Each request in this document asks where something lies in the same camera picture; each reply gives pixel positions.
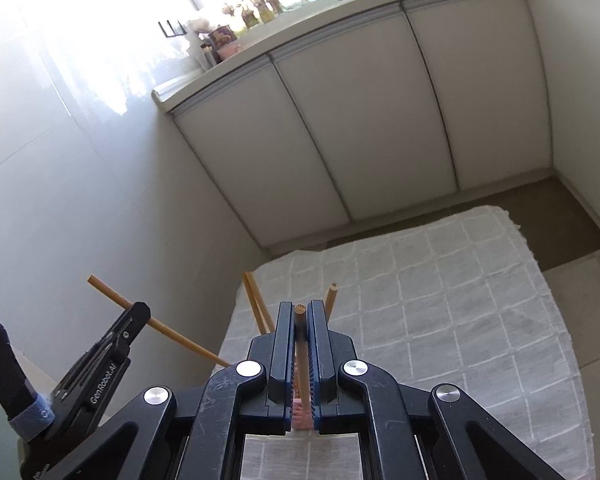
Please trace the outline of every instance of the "wooden chopstick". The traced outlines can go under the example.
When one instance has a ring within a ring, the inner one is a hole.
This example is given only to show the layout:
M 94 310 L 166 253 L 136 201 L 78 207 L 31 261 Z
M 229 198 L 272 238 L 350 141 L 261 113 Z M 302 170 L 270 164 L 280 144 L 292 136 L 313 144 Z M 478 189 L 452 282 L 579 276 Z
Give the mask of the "wooden chopstick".
M 91 286 L 93 286 L 94 288 L 99 290 L 102 294 L 104 294 L 111 301 L 117 303 L 119 306 L 121 306 L 125 310 L 133 306 L 133 303 L 131 303 L 129 300 L 127 300 L 126 298 L 124 298 L 123 296 L 118 294 L 115 290 L 113 290 L 110 286 L 106 285 L 104 282 L 102 282 L 101 280 L 96 278 L 93 274 L 91 276 L 89 276 L 89 279 L 87 280 L 87 282 Z M 167 336 L 169 339 L 175 341 L 176 343 L 181 344 L 182 346 L 184 346 L 184 348 L 189 349 L 192 352 L 195 352 L 196 354 L 198 354 L 202 357 L 211 359 L 213 362 L 215 362 L 218 365 L 221 365 L 223 367 L 231 366 L 231 363 L 225 361 L 222 358 L 219 358 L 216 354 L 214 354 L 213 352 L 210 352 L 209 350 L 200 346 L 199 344 L 194 343 L 192 340 L 187 339 L 181 333 L 176 332 L 172 328 L 169 328 L 168 326 L 166 326 L 163 322 L 155 319 L 155 317 L 152 317 L 147 322 L 147 325 L 151 326 L 152 328 L 155 328 L 158 332 Z
M 253 319 L 256 320 L 256 325 L 258 326 L 260 335 L 266 334 L 267 327 L 264 326 L 262 313 L 260 311 L 260 307 L 258 306 L 258 301 L 256 301 L 253 289 L 251 288 L 251 282 L 249 281 L 246 272 L 242 273 L 242 284 L 244 285 L 244 290 L 246 291 L 247 297 L 249 298 L 249 304 L 251 305 L 251 311 L 253 312 Z
M 327 317 L 327 323 L 331 317 L 331 311 L 333 305 L 336 302 L 336 295 L 338 293 L 338 286 L 335 283 L 331 283 L 329 290 L 327 290 L 327 299 L 324 301 L 324 314 Z
M 262 294 L 260 293 L 258 284 L 256 283 L 256 280 L 253 277 L 253 272 L 245 272 L 244 276 L 246 276 L 249 284 L 251 285 L 251 291 L 253 292 L 253 297 L 256 301 L 256 304 L 258 305 L 258 308 L 260 309 L 260 313 L 262 314 L 262 317 L 264 319 L 264 322 L 267 325 L 267 328 L 269 329 L 269 332 L 275 332 L 276 325 L 275 325 L 275 323 L 273 323 L 273 319 L 271 319 L 271 314 L 269 313 L 269 309 L 267 308 L 267 305 L 264 303 L 264 299 L 262 297 Z

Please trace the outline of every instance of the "white wall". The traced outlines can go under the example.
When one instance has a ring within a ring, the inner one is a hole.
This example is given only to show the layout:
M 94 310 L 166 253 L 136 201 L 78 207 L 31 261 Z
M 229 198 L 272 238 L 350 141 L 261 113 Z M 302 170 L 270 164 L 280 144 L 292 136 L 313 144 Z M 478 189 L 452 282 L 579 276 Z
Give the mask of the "white wall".
M 188 66 L 156 22 L 188 10 L 0 0 L 0 320 L 53 380 L 120 314 L 89 274 L 217 350 L 240 272 L 264 260 L 150 98 Z M 152 383 L 199 384 L 212 368 L 151 328 L 131 359 L 112 408 Z

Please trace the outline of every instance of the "cabinet door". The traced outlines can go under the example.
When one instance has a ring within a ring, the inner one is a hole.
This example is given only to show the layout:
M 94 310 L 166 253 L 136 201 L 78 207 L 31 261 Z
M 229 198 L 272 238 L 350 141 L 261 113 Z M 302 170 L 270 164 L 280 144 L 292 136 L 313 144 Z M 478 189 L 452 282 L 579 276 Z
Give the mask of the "cabinet door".
M 201 92 L 176 122 L 261 246 L 347 222 L 320 155 L 268 62 Z
M 529 0 L 549 86 L 554 165 L 600 216 L 600 0 Z
M 424 2 L 408 15 L 440 99 L 461 189 L 550 167 L 542 62 L 525 1 Z
M 455 191 L 442 120 L 399 6 L 274 53 L 355 219 Z

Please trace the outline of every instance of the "white tablecloth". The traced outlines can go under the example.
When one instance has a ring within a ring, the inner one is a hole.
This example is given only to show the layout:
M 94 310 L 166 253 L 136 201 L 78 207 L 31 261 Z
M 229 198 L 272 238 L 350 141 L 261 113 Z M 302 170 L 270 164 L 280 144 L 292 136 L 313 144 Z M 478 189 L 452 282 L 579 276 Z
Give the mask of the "white tablecloth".
M 422 227 L 321 252 L 295 251 L 256 280 L 274 319 L 339 286 L 330 330 L 399 383 L 465 390 L 567 480 L 594 480 L 589 415 L 571 338 L 509 216 L 481 206 Z M 220 351 L 246 357 L 257 336 L 244 288 Z M 356 436 L 250 436 L 242 478 L 362 478 Z

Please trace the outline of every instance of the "countertop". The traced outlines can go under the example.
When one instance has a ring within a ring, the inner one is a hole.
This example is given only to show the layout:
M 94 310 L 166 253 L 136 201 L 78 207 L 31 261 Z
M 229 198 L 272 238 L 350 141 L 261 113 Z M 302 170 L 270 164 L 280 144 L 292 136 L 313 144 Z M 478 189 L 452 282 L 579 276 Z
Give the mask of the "countertop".
M 344 0 L 337 2 L 331 7 L 321 9 L 315 14 L 306 16 L 298 22 L 292 23 L 288 27 L 277 30 L 256 43 L 250 44 L 243 51 L 223 61 L 208 72 L 183 75 L 158 85 L 152 91 L 152 97 L 160 110 L 170 112 L 176 106 L 186 101 L 186 99 L 197 94 L 225 75 L 289 41 L 349 16 L 400 1 Z

